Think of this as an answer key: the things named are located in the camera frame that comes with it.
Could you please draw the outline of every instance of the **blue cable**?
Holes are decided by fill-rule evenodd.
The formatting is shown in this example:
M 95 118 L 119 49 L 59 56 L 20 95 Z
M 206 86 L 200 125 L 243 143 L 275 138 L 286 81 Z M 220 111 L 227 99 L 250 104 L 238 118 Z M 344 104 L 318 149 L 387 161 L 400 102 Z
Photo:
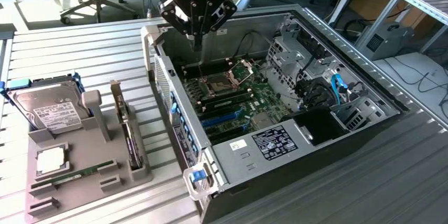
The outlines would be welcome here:
M 332 87 L 334 92 L 336 94 L 338 105 L 342 105 L 342 99 L 339 97 L 339 91 L 338 91 L 336 81 L 338 81 L 339 86 L 342 86 L 344 88 L 348 88 L 346 82 L 343 81 L 343 77 L 342 77 L 342 75 L 339 73 L 334 74 L 332 77 L 331 77 L 331 87 Z

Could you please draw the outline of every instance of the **hard drive label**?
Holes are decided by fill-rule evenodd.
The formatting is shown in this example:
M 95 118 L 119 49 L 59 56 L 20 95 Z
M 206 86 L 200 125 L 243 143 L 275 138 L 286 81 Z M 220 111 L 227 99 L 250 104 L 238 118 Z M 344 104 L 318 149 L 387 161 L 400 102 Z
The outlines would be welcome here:
M 58 130 L 82 123 L 72 102 L 36 108 L 34 111 L 50 130 Z
M 274 160 L 298 149 L 282 125 L 254 135 L 252 138 L 267 160 Z

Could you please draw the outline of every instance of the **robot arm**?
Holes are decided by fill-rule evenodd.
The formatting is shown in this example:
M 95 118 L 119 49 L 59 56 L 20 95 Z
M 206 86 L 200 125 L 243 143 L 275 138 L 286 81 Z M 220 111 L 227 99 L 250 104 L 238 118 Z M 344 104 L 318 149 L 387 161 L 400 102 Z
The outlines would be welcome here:
M 202 50 L 203 36 L 216 31 L 235 12 L 232 0 L 167 0 L 160 4 L 163 18 L 194 40 L 194 51 Z

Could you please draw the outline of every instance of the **green circuit board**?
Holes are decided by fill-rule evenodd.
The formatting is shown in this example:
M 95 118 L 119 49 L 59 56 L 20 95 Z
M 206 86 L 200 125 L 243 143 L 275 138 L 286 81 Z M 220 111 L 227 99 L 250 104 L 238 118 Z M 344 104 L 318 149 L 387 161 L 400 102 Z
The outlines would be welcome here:
M 244 64 L 238 64 L 232 68 L 235 79 L 239 81 L 244 80 L 238 87 L 232 85 L 228 80 L 230 74 L 227 72 L 203 76 L 202 78 L 188 79 L 184 82 L 184 88 L 191 103 L 196 109 L 198 102 L 204 98 L 218 97 L 223 94 L 230 94 L 236 90 L 248 89 L 251 89 L 254 94 L 246 102 L 227 106 L 227 110 L 231 109 L 232 112 L 239 112 L 239 115 L 234 120 L 218 123 L 212 126 L 204 126 L 206 133 L 212 142 L 215 136 L 219 138 L 216 142 L 228 140 L 232 136 L 226 135 L 226 133 L 235 128 L 244 127 L 243 134 L 248 134 L 266 126 L 270 126 L 270 124 L 276 124 L 280 122 L 283 116 L 292 112 L 283 104 L 278 97 L 279 95 L 275 93 L 270 84 L 263 82 L 263 68 L 259 65 L 252 64 L 251 69 L 254 74 L 244 80 L 250 75 L 248 67 Z M 202 113 L 200 109 L 198 110 L 199 116 L 207 114 Z

